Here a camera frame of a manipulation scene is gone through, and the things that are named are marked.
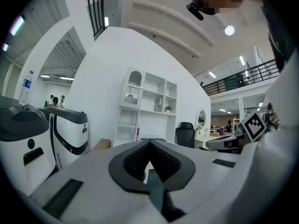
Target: chair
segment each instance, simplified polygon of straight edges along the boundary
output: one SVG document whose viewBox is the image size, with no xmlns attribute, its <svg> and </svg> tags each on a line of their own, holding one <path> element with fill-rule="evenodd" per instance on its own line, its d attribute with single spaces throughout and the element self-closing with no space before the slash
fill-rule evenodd
<svg viewBox="0 0 299 224">
<path fill-rule="evenodd" d="M 176 128 L 176 136 L 178 145 L 194 148 L 195 130 L 193 129 L 193 124 L 181 122 L 181 127 Z"/>
</svg>

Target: black stripe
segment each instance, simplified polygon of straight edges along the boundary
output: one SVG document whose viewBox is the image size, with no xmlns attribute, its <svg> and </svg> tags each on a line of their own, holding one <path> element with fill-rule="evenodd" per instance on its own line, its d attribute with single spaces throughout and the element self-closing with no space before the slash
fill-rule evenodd
<svg viewBox="0 0 299 224">
<path fill-rule="evenodd" d="M 56 219 L 60 218 L 64 210 L 71 203 L 83 182 L 70 179 L 44 206 L 44 210 Z"/>
<path fill-rule="evenodd" d="M 63 137 L 61 137 L 57 131 L 57 115 L 54 116 L 54 134 L 58 138 L 59 142 L 74 155 L 82 154 L 88 146 L 88 141 L 86 141 L 86 143 L 81 147 L 74 147 L 71 144 L 69 144 L 66 140 L 64 140 Z"/>
</svg>

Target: black railing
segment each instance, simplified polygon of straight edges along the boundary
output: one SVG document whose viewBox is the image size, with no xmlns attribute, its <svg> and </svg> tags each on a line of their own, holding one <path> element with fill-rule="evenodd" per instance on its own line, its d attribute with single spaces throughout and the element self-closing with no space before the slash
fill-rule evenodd
<svg viewBox="0 0 299 224">
<path fill-rule="evenodd" d="M 279 76 L 275 60 L 270 60 L 250 69 L 228 76 L 219 81 L 203 86 L 207 95 L 214 95 L 230 91 L 260 81 L 272 79 Z"/>
<path fill-rule="evenodd" d="M 96 39 L 105 30 L 104 0 L 93 0 L 92 4 L 90 0 L 87 2 L 90 22 L 93 27 L 93 37 Z"/>
</svg>

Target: water bottle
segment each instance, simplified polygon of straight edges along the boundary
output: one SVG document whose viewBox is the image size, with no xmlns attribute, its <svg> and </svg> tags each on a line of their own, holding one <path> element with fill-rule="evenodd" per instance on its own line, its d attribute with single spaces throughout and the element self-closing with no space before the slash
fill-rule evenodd
<svg viewBox="0 0 299 224">
<path fill-rule="evenodd" d="M 30 86 L 31 86 L 32 78 L 33 78 L 33 71 L 30 71 L 30 73 L 27 74 L 27 76 L 24 80 L 24 83 L 23 83 L 23 87 L 22 87 L 22 91 L 21 91 L 20 99 L 19 99 L 20 105 L 25 106 L 27 103 L 27 97 L 28 97 Z"/>
</svg>

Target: ceiling beam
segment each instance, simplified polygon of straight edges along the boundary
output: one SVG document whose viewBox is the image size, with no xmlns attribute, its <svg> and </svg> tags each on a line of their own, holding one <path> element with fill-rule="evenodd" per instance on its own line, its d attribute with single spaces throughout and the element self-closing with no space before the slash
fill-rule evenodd
<svg viewBox="0 0 299 224">
<path fill-rule="evenodd" d="M 149 28 L 149 27 L 147 27 L 145 25 L 141 25 L 141 24 L 138 24 L 138 23 L 135 23 L 135 22 L 130 22 L 129 23 L 129 27 L 141 29 L 141 30 L 144 30 L 144 31 L 150 31 L 150 32 L 152 32 L 154 34 L 162 36 L 162 37 L 164 37 L 164 38 L 166 38 L 166 39 L 168 39 L 168 40 L 176 43 L 177 45 L 185 48 L 186 50 L 188 50 L 192 54 L 196 55 L 197 57 L 201 56 L 201 54 L 198 51 L 196 51 L 195 49 L 191 48 L 188 44 L 184 43 L 183 41 L 179 40 L 178 38 L 175 38 L 175 37 L 171 36 L 170 34 L 168 34 L 166 32 L 156 30 L 155 28 Z"/>
<path fill-rule="evenodd" d="M 163 5 L 152 2 L 152 1 L 134 0 L 134 3 L 143 5 L 143 6 L 147 6 L 147 7 L 152 7 L 154 9 L 158 9 L 162 12 L 168 13 L 169 15 L 181 20 L 182 22 L 186 23 L 187 25 L 192 27 L 194 30 L 196 30 L 200 34 L 200 36 L 202 36 L 204 38 L 205 42 L 207 42 L 208 45 L 211 45 L 211 46 L 215 45 L 215 41 L 201 27 L 197 26 L 193 21 L 184 17 L 183 15 L 181 15 Z"/>
<path fill-rule="evenodd" d="M 47 84 L 58 84 L 58 85 L 65 85 L 65 86 L 71 86 L 70 83 L 63 83 L 63 82 L 56 82 L 56 81 L 44 81 Z"/>
<path fill-rule="evenodd" d="M 69 68 L 43 68 L 41 70 L 44 74 L 55 74 L 55 73 L 61 73 L 61 74 L 72 74 L 77 72 L 77 68 L 73 68 L 70 70 Z"/>
</svg>

